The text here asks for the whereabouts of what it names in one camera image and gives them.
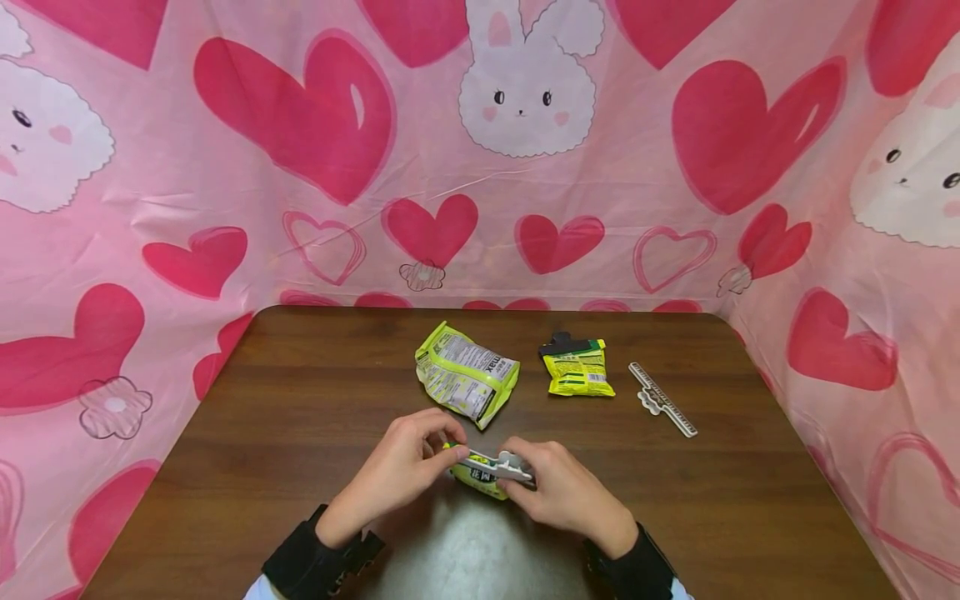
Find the pink fabric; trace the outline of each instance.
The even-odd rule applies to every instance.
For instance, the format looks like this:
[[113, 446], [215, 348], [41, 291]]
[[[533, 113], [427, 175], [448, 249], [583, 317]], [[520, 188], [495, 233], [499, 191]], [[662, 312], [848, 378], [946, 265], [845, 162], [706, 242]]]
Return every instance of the pink fabric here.
[[0, 596], [77, 597], [288, 303], [717, 314], [960, 598], [960, 5], [695, 4], [3, 0]]

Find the black sleeve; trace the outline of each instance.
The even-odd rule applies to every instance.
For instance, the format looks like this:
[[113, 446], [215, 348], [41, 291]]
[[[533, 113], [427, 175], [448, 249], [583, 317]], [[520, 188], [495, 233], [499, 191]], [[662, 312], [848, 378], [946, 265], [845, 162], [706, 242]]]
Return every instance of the black sleeve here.
[[263, 564], [263, 574], [287, 600], [329, 598], [348, 574], [359, 574], [384, 546], [368, 532], [357, 534], [342, 550], [326, 547], [315, 531], [325, 509], [326, 505], [321, 506], [301, 522]]
[[639, 523], [633, 549], [613, 561], [585, 541], [589, 567], [613, 588], [617, 600], [687, 600], [684, 587], [650, 535]]

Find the yellow snack bag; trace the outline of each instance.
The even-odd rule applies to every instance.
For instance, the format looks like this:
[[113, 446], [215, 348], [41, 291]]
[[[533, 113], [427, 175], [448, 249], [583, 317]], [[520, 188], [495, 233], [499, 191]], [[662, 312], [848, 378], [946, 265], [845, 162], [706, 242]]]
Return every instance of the yellow snack bag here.
[[417, 379], [435, 402], [483, 429], [507, 403], [520, 363], [500, 356], [441, 323], [415, 354]]
[[[449, 447], [450, 444], [444, 444], [444, 448]], [[470, 453], [470, 458], [485, 465], [490, 463], [487, 457], [473, 454], [472, 452]], [[457, 463], [450, 468], [450, 473], [453, 474], [453, 477], [457, 481], [467, 484], [478, 492], [483, 492], [497, 500], [507, 499], [507, 494], [496, 486], [496, 477], [483, 472], [479, 468], [468, 467], [467, 465]]]
[[540, 347], [540, 358], [550, 372], [550, 394], [557, 396], [616, 396], [607, 383], [603, 340], [571, 340], [566, 331], [553, 334]]

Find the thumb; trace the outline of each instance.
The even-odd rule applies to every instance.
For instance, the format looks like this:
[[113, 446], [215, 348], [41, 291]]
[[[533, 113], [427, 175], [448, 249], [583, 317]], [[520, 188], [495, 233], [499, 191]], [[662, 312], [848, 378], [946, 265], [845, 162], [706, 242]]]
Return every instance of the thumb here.
[[536, 505], [539, 500], [536, 492], [525, 488], [511, 479], [497, 479], [496, 486], [510, 496], [510, 499], [523, 509], [523, 512], [527, 515], [531, 514], [534, 510], [534, 505]]
[[455, 445], [446, 448], [431, 458], [423, 461], [423, 470], [430, 475], [430, 481], [437, 479], [448, 468], [453, 467], [469, 456], [470, 449], [465, 445]]

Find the nutrition label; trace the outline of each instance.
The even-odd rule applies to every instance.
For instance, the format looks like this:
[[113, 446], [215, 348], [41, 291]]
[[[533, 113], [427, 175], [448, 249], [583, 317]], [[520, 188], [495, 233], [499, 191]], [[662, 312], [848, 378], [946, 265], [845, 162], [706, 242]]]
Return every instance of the nutrition label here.
[[507, 373], [516, 364], [516, 360], [504, 358], [482, 346], [466, 340], [459, 335], [445, 333], [433, 346], [437, 356], [450, 362], [485, 372], [497, 381], [503, 381]]
[[[497, 381], [503, 381], [516, 364], [459, 335], [445, 333], [433, 344], [433, 351], [444, 360], [484, 372]], [[427, 393], [473, 420], [479, 420], [493, 400], [495, 390], [484, 381], [468, 375], [448, 371], [430, 361], [425, 352], [418, 356], [418, 369], [423, 373]]]

